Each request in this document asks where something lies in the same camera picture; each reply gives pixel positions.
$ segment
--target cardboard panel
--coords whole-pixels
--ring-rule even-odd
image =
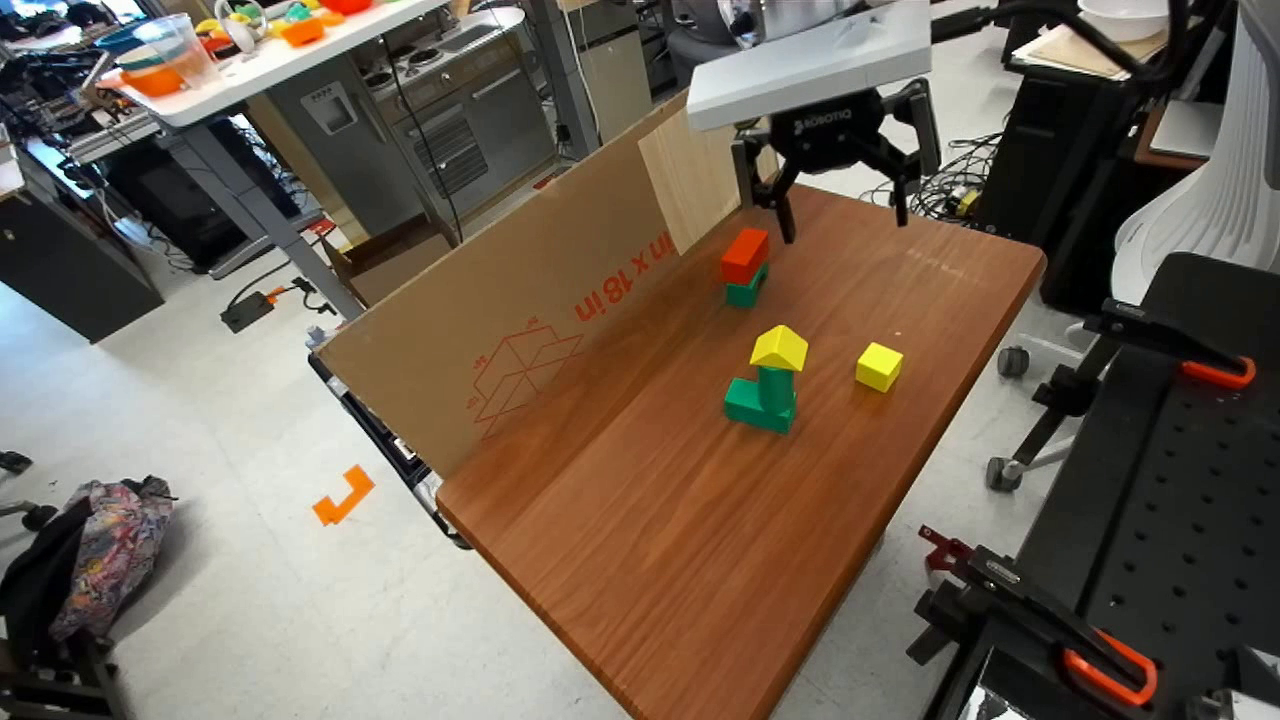
[[[650,191],[679,258],[741,204],[733,130],[697,134],[679,114],[639,140],[639,158],[648,178],[659,178]]]
[[[674,265],[644,126],[347,323],[324,364],[433,467],[532,400]]]

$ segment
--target caster wheel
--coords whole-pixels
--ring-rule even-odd
[[[1014,491],[1025,483],[1025,466],[1018,462],[1009,462],[1009,457],[992,457],[986,462],[986,487],[992,491]]]
[[[1013,347],[998,347],[998,355],[995,355],[995,374],[998,374],[998,377],[1025,381],[1026,368],[1033,368],[1033,351],[1014,347],[1014,345],[1013,345]]]
[[[29,467],[31,467],[29,457],[20,457],[20,453],[0,453],[0,474],[20,476],[20,474],[29,474]]]
[[[57,510],[31,503],[31,510],[22,514],[22,530],[29,530],[29,534],[40,534],[50,515],[57,515]]]

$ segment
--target yellow block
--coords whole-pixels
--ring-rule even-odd
[[[854,359],[854,383],[870,391],[893,391],[894,377],[903,374],[903,351],[866,345],[863,355]]]
[[[754,368],[781,368],[781,374],[805,374],[807,340],[791,334],[786,323],[771,323],[754,337],[751,364]]]

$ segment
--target toy block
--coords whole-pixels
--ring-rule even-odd
[[[726,381],[724,390],[724,417],[747,428],[765,428],[765,433],[786,433],[791,428],[791,412],[768,412],[760,404],[760,383],[751,381]]]
[[[751,364],[754,368],[781,368],[781,374],[805,374],[807,340],[791,334],[786,323],[771,323],[754,337]]]
[[[754,310],[765,279],[768,279],[768,265],[751,278],[751,284],[726,284],[724,299],[733,310]]]
[[[765,267],[765,258],[768,258],[768,231],[741,227],[734,242],[721,251],[721,278],[733,284],[751,284],[751,278]]]
[[[795,417],[795,374],[760,368],[760,404]]]
[[[870,391],[893,391],[894,377],[903,374],[903,351],[866,345],[863,355],[854,359],[854,383]]]

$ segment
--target green block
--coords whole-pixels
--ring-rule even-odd
[[[765,293],[765,279],[768,279],[768,265],[754,267],[751,284],[726,284],[724,289],[724,299],[733,310],[754,310],[760,293]]]
[[[724,390],[724,417],[734,420],[734,423],[751,423],[751,428],[765,428],[765,433],[786,433],[791,428],[791,412],[768,412],[760,404],[760,383],[751,381],[726,381]]]
[[[760,404],[768,412],[786,412],[795,417],[795,377],[781,368],[760,368]]]

